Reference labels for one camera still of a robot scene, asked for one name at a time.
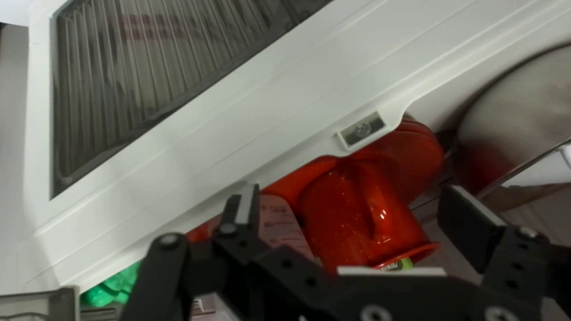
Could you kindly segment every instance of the vent grille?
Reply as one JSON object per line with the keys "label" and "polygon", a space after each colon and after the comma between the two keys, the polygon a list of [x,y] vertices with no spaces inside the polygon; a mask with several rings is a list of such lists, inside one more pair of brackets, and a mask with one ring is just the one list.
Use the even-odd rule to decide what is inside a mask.
{"label": "vent grille", "polygon": [[326,3],[71,2],[55,18],[55,194]]}

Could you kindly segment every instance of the white panel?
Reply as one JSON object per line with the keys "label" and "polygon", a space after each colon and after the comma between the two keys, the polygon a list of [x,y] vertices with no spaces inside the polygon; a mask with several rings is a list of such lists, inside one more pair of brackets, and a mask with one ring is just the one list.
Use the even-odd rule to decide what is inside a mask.
{"label": "white panel", "polygon": [[60,3],[37,3],[32,16],[25,205],[37,232],[21,253],[41,250],[46,260],[21,262],[30,289],[51,276],[89,287],[141,257],[158,228],[191,228],[221,210],[239,180],[266,185],[319,153],[348,153],[335,132],[371,110],[387,123],[376,137],[392,130],[412,101],[569,7],[335,0],[50,201],[46,16]]}
{"label": "white panel", "polygon": [[0,32],[0,294],[18,289],[18,246],[26,235],[21,207],[26,28]]}

